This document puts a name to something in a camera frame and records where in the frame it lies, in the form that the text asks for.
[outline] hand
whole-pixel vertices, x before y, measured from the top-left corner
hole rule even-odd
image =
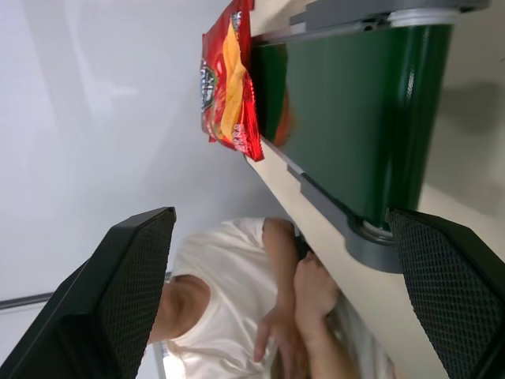
[[[302,335],[320,325],[339,298],[339,287],[311,251],[294,276],[295,320]]]
[[[307,352],[294,321],[292,307],[276,305],[260,322],[254,346],[256,362],[263,359],[269,337],[272,337],[279,346],[284,377],[305,378]]]

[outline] chip bag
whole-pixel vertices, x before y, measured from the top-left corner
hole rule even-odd
[[[262,160],[253,81],[249,76],[253,0],[233,0],[203,35],[202,129],[209,141]]]

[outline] red snack bag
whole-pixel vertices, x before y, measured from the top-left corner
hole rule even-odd
[[[253,81],[249,76],[252,0],[233,0],[203,35],[202,130],[209,141],[262,160]]]

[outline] person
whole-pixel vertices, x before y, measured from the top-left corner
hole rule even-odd
[[[286,220],[233,220],[187,238],[149,343],[167,341],[182,377],[269,377],[277,351],[286,379],[305,377],[307,352],[295,321],[298,262]]]
[[[327,320],[339,298],[339,287],[313,252],[297,267],[294,291],[295,320],[309,353],[312,378],[357,379],[349,353]]]

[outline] white t-shirt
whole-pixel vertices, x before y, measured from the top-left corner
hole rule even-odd
[[[272,309],[277,286],[263,244],[264,219],[239,219],[185,240],[172,276],[193,275],[211,290],[201,319],[171,340],[175,359],[191,379],[261,378],[273,348],[253,360],[256,330]]]

